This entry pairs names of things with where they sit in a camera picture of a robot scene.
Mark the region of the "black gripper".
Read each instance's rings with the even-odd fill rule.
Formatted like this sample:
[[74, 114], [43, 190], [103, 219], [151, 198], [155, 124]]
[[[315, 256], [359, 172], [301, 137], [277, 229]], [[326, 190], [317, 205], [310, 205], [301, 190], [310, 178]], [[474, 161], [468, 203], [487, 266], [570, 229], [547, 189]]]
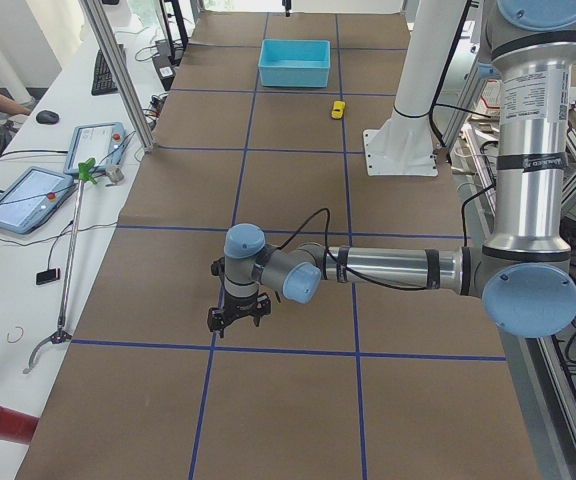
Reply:
[[223, 338], [225, 329], [236, 320], [251, 317], [254, 326], [259, 327], [261, 319], [270, 313], [271, 300], [266, 293], [240, 298], [226, 292], [223, 306], [209, 309], [207, 325], [210, 332]]

